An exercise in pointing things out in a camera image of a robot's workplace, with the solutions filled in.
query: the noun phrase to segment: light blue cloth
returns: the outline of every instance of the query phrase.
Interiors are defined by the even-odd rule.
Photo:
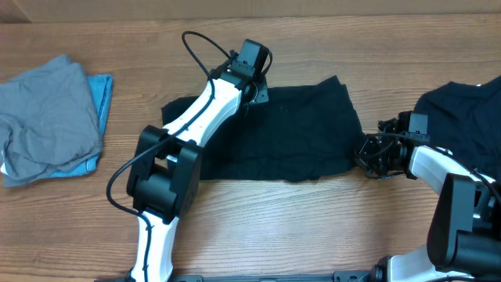
[[[111,86],[113,84],[113,76],[111,74],[97,74],[88,76],[88,86],[91,89],[92,99],[97,110],[99,133],[101,138],[106,130],[106,122],[108,121],[108,112],[111,104]],[[101,153],[90,157],[87,161],[82,162],[71,170],[65,172],[54,172],[50,178],[55,177],[72,177],[87,175],[95,171],[97,161]]]

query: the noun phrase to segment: gray towel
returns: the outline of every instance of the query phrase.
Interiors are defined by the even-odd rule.
[[[72,169],[103,149],[87,76],[66,55],[0,85],[5,186]]]

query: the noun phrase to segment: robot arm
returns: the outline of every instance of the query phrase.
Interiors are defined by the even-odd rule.
[[[139,243],[136,263],[128,281],[143,282],[147,271],[149,282],[166,282],[172,275],[171,253],[175,231],[181,217],[189,210],[198,189],[202,151],[218,127],[233,116],[243,105],[259,103],[266,89],[262,68],[269,51],[263,45],[247,39],[240,54],[211,72],[214,98],[211,99],[210,81],[199,98],[180,117],[163,129],[146,127],[139,137],[135,155],[180,131],[160,152],[132,165],[127,191],[134,198],[134,208],[148,218],[151,242],[148,246],[146,223],[139,219]],[[190,120],[193,123],[182,130]],[[174,163],[164,168],[154,158]],[[144,255],[149,249],[146,267]]]
[[[426,115],[400,113],[398,119],[380,121],[379,129],[383,133],[368,135],[356,154],[367,175],[384,178],[402,170],[410,179],[422,179],[440,197],[427,244],[381,259],[367,280],[418,282],[501,275],[499,203],[492,193],[496,188],[488,189],[481,178],[492,186],[497,186],[495,180],[472,174],[447,150],[424,145],[429,140]]]

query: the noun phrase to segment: black cable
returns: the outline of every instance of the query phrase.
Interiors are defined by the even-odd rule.
[[[118,204],[111,197],[111,186],[113,185],[113,183],[115,182],[115,180],[118,178],[118,176],[120,176],[120,174],[122,172],[124,172],[127,168],[129,168],[131,165],[133,165],[136,161],[142,159],[143,157],[145,157],[148,154],[153,154],[153,153],[156,154],[159,149],[161,149],[168,142],[170,142],[172,139],[174,139],[179,133],[185,131],[209,107],[209,105],[211,104],[212,100],[214,99],[215,86],[214,86],[214,82],[212,80],[212,77],[209,74],[207,68],[205,68],[205,66],[202,64],[202,62],[200,62],[200,60],[198,59],[198,57],[195,55],[195,53],[192,51],[192,49],[189,47],[188,43],[186,42],[186,35],[187,34],[193,34],[193,35],[199,36],[199,37],[201,37],[201,38],[209,41],[212,45],[214,45],[221,52],[223,52],[225,54],[225,56],[228,57],[228,58],[229,58],[229,54],[221,46],[219,46],[216,42],[212,41],[210,38],[208,38],[207,36],[205,36],[203,34],[200,34],[200,33],[195,32],[195,31],[185,31],[185,32],[182,33],[181,39],[182,39],[182,43],[186,47],[186,50],[188,50],[188,52],[191,55],[191,57],[193,57],[193,59],[196,61],[196,63],[198,63],[198,65],[200,66],[200,68],[202,69],[202,71],[204,71],[205,75],[207,75],[208,81],[211,83],[211,96],[210,96],[209,100],[205,103],[205,105],[202,107],[202,109],[200,109],[199,112],[196,113],[188,122],[186,122],[178,131],[176,131],[173,134],[169,135],[169,137],[167,137],[166,139],[164,139],[164,140],[160,141],[159,143],[151,146],[147,150],[143,151],[142,153],[138,154],[137,156],[135,156],[134,158],[132,158],[130,161],[128,161],[127,163],[125,163],[124,165],[122,165],[121,168],[119,168],[111,176],[110,180],[108,181],[108,185],[106,186],[106,197],[108,198],[108,201],[115,208],[118,208],[118,209],[120,209],[120,210],[122,210],[124,212],[127,212],[127,213],[130,213],[132,215],[135,215],[135,216],[141,218],[142,220],[144,220],[144,222],[146,223],[146,231],[148,231],[148,237],[147,237],[147,240],[146,240],[146,250],[145,250],[145,254],[144,254],[144,263],[143,263],[143,268],[142,268],[142,271],[144,271],[144,281],[145,282],[148,282],[147,268],[148,268],[148,254],[150,253],[150,245],[151,245],[151,228],[152,228],[151,227],[151,223],[148,220],[148,218],[145,217],[142,213],[140,213],[138,211],[134,211],[134,210],[132,210],[130,208],[126,208],[125,206],[123,206],[121,204]]]
[[[442,277],[437,279],[428,280],[427,282],[452,282],[452,281],[474,281],[474,282],[494,282],[501,281],[497,278],[471,278],[471,277]]]
[[[433,144],[430,144],[429,142],[424,142],[422,139],[417,139],[417,138],[413,138],[413,137],[410,137],[410,136],[405,136],[403,134],[397,134],[397,133],[374,133],[374,134],[367,134],[367,136],[374,136],[374,137],[377,137],[377,136],[391,136],[391,137],[398,137],[398,138],[403,138],[403,139],[411,140],[411,141],[414,141],[416,143],[419,143],[420,145],[428,146],[432,150],[435,150],[435,151],[439,152],[440,154],[443,154],[443,155],[445,155],[447,157],[452,158],[454,161],[456,161],[458,164],[460,164],[464,169],[466,169],[467,171],[469,171],[470,174],[472,174],[472,175],[476,176],[477,178],[479,178],[482,181],[482,183],[484,185],[486,185],[487,188],[494,195],[494,198],[496,199],[496,201],[498,202],[498,204],[501,204],[501,195],[499,195],[499,192],[496,190],[496,188],[494,188],[494,186],[482,174],[480,174],[480,172],[478,172],[476,169],[468,168],[468,166],[465,165],[460,159],[458,159],[457,157],[449,154],[449,150],[447,150],[445,148],[444,148],[444,150],[441,150],[440,147],[435,146]]]
[[[269,55],[269,63],[268,63],[268,66],[265,68],[265,70],[261,72],[262,76],[265,76],[268,73],[269,68],[272,66],[273,53],[272,53],[272,51],[268,51],[268,53],[269,53],[268,54]]]

